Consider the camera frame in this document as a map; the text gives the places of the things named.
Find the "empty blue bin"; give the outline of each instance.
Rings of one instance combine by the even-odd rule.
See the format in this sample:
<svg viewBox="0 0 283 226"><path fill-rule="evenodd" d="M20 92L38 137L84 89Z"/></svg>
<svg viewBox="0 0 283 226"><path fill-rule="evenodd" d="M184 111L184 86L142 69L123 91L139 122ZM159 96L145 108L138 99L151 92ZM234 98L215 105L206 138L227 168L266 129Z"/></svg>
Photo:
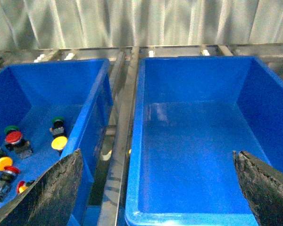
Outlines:
<svg viewBox="0 0 283 226"><path fill-rule="evenodd" d="M11 65L0 72L0 146L4 128L17 125L33 155L21 160L7 154L21 170L0 207L16 196L19 181L37 179L59 160L51 148L52 119L64 117L68 143L61 158L80 148L83 176L72 222L83 223L108 117L113 105L107 59Z"/></svg>
<svg viewBox="0 0 283 226"><path fill-rule="evenodd" d="M249 56L143 59L128 225L257 226L233 150L283 172L283 81Z"/></svg>

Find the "yellow push button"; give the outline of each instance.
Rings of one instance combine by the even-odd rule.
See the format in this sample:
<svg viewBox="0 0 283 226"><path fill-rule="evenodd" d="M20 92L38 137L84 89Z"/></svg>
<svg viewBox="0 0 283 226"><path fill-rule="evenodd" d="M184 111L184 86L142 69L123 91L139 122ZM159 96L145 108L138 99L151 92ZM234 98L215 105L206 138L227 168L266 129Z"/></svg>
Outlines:
<svg viewBox="0 0 283 226"><path fill-rule="evenodd" d="M12 166L13 160L9 157L2 157L0 158L0 171L4 171L4 167Z"/></svg>
<svg viewBox="0 0 283 226"><path fill-rule="evenodd" d="M52 141L51 147L55 150L63 150L63 148L67 144L67 141L68 141L68 139L65 136L57 137Z"/></svg>
<svg viewBox="0 0 283 226"><path fill-rule="evenodd" d="M21 187L19 187L19 193L22 193L22 192L25 191L26 189L28 189L27 186L21 186Z"/></svg>

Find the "metal frame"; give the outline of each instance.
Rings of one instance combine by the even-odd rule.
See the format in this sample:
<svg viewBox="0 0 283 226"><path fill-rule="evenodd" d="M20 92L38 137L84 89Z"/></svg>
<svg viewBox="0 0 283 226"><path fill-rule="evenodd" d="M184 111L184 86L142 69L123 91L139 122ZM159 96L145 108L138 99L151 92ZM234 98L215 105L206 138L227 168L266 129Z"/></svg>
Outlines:
<svg viewBox="0 0 283 226"><path fill-rule="evenodd" d="M15 63L32 63L40 54L41 60L72 60L108 58L112 64L109 82L115 102L116 122L110 118L107 137L115 137L104 195L98 220L99 226L124 225L125 190L131 146L132 124L138 62L144 57L181 56L235 56L255 55L268 64L283 79L283 43L260 45L202 45L202 46L149 46L123 48L75 48L0 51L0 68Z"/></svg>

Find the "corrugated metal wall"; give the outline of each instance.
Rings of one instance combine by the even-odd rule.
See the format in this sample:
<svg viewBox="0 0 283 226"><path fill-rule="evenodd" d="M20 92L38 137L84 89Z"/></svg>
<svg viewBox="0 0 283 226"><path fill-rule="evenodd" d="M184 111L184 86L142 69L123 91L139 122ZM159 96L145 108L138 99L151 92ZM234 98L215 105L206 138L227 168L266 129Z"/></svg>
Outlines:
<svg viewBox="0 0 283 226"><path fill-rule="evenodd" d="M0 49L283 42L283 0L0 0Z"/></svg>

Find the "worn black surface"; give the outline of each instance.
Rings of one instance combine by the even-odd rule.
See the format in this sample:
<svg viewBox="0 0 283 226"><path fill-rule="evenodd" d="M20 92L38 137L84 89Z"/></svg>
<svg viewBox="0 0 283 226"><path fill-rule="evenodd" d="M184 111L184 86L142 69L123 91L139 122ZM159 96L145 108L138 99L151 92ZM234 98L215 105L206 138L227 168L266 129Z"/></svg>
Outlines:
<svg viewBox="0 0 283 226"><path fill-rule="evenodd" d="M0 208L0 226L65 226L81 182L78 149L44 172L28 189Z"/></svg>
<svg viewBox="0 0 283 226"><path fill-rule="evenodd" d="M240 188L260 226L283 226L283 173L252 154L233 153Z"/></svg>

